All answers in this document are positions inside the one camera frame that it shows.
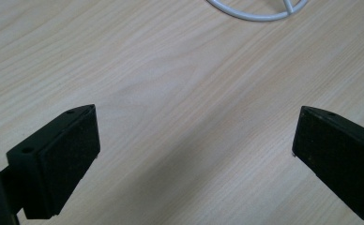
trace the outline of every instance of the wire handle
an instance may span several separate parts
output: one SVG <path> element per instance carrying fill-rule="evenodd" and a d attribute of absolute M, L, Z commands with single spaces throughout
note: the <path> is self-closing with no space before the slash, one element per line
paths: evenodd
<path fill-rule="evenodd" d="M 271 22 L 271 21 L 277 21 L 280 19 L 284 19 L 294 13 L 297 13 L 299 10 L 301 10 L 308 2 L 308 0 L 301 0 L 296 4 L 296 6 L 293 7 L 290 0 L 283 0 L 284 5 L 286 7 L 286 11 L 272 14 L 272 15 L 257 15 L 257 14 L 251 14 L 243 11 L 239 11 L 237 9 L 234 9 L 232 7 L 228 7 L 224 5 L 219 0 L 207 0 L 211 5 L 213 5 L 215 8 L 221 10 L 222 12 L 236 17 L 241 20 L 245 21 L 254 21 L 254 22 Z"/>

